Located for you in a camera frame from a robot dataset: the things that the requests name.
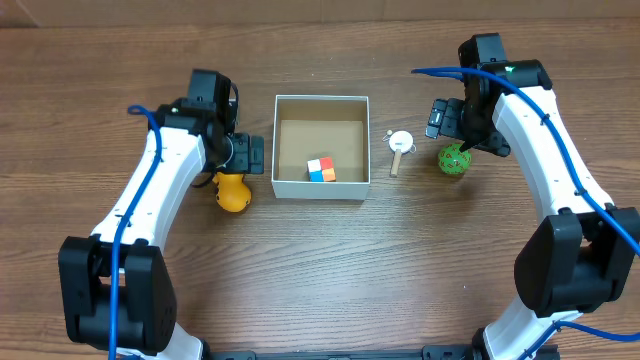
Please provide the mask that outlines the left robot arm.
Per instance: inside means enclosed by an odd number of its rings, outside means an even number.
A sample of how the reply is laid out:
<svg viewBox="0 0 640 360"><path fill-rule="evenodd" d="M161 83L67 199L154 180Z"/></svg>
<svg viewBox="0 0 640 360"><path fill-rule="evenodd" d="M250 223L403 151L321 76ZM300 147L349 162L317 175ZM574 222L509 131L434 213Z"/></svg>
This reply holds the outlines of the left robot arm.
<svg viewBox="0 0 640 360"><path fill-rule="evenodd" d="M240 213L248 174L264 171L264 139L238 133L239 93L226 76L193 70L186 96L151 111L142 157L108 215L58 252L66 331L111 359L209 359L206 341L177 322L164 260L167 236L191 188L214 184L217 204ZM201 183L197 177L206 178Z"/></svg>

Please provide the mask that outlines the yellow rubber dolphin toy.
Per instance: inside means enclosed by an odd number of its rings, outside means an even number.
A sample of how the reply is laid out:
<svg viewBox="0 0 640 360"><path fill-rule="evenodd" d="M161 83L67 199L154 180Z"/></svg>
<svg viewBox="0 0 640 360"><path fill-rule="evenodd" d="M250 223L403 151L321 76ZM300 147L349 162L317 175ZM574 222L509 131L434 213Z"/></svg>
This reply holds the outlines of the yellow rubber dolphin toy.
<svg viewBox="0 0 640 360"><path fill-rule="evenodd" d="M252 194L243 174L217 173L213 182L217 186L217 203L225 211L239 213L251 203Z"/></svg>

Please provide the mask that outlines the green patterned ball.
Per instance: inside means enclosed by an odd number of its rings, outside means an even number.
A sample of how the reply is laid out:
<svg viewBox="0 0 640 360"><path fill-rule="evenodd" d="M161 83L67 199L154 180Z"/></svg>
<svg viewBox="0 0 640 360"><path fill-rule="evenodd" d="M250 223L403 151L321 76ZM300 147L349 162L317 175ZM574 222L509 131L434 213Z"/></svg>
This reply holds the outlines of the green patterned ball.
<svg viewBox="0 0 640 360"><path fill-rule="evenodd" d="M470 167L472 155L469 151L460 151L460 144L449 144L438 153L438 166L444 174L462 175Z"/></svg>

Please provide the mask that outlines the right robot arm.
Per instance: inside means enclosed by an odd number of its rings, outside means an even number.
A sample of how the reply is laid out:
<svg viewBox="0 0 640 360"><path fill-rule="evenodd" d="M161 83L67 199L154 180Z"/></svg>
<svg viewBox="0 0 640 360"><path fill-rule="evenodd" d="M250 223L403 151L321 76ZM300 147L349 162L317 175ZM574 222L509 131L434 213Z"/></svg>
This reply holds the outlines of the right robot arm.
<svg viewBox="0 0 640 360"><path fill-rule="evenodd" d="M425 134L453 139L441 169L463 170L477 149L514 156L534 199L538 226L514 263L516 296L467 345L427 346L427 359L555 359L551 337L617 300L639 254L639 213L598 185L561 119L552 81L538 60L511 61L496 33L462 43L455 67L461 99L434 102Z"/></svg>

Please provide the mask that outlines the colourful puzzle cube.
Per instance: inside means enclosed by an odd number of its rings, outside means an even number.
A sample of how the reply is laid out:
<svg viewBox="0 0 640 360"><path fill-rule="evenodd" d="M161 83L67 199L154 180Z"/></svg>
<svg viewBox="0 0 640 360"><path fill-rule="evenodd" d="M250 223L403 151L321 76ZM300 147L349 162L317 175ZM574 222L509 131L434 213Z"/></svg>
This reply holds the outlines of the colourful puzzle cube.
<svg viewBox="0 0 640 360"><path fill-rule="evenodd" d="M336 173L331 157L312 159L307 162L311 182L335 182Z"/></svg>

